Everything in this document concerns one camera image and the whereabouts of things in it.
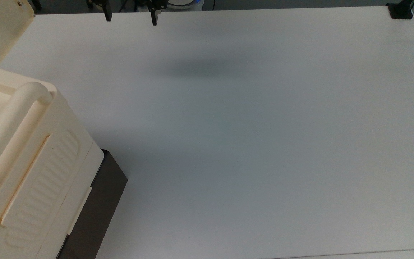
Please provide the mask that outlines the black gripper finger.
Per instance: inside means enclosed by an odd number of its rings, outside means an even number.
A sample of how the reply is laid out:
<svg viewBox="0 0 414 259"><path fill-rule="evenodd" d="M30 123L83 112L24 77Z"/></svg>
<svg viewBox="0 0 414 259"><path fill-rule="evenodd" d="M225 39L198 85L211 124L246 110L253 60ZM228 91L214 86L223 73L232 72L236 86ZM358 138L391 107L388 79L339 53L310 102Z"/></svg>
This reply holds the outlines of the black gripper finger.
<svg viewBox="0 0 414 259"><path fill-rule="evenodd" d="M148 0L148 10L151 13L152 24L157 25L158 15L167 8L166 0Z"/></svg>
<svg viewBox="0 0 414 259"><path fill-rule="evenodd" d="M97 9L102 10L106 20L108 22L111 21L113 13L109 0L87 0L87 7L89 9L96 7Z"/></svg>

